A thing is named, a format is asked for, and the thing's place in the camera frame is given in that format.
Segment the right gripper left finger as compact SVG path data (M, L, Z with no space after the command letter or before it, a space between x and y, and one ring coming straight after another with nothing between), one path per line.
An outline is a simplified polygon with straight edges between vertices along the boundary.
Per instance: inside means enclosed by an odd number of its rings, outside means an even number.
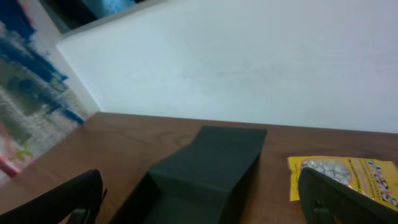
M94 223L106 191L101 174L90 169L1 215L1 223Z

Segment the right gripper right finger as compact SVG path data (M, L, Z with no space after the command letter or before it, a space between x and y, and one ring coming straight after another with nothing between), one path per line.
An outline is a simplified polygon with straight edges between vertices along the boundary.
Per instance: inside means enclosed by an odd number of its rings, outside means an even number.
M308 224L395 224L397 212L312 168L298 178L298 194Z

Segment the yellow snack pouch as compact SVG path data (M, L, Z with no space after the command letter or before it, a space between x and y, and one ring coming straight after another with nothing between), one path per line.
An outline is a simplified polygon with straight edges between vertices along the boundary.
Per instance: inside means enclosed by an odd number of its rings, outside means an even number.
M356 157L289 157L290 201L298 201L298 181L302 169L309 167L339 183L397 210L397 166L392 161Z

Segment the black gift box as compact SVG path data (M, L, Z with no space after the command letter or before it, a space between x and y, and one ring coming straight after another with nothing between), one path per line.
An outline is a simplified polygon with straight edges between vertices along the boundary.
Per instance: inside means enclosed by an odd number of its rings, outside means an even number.
M112 223L239 223L266 135L202 127L189 145L149 168Z

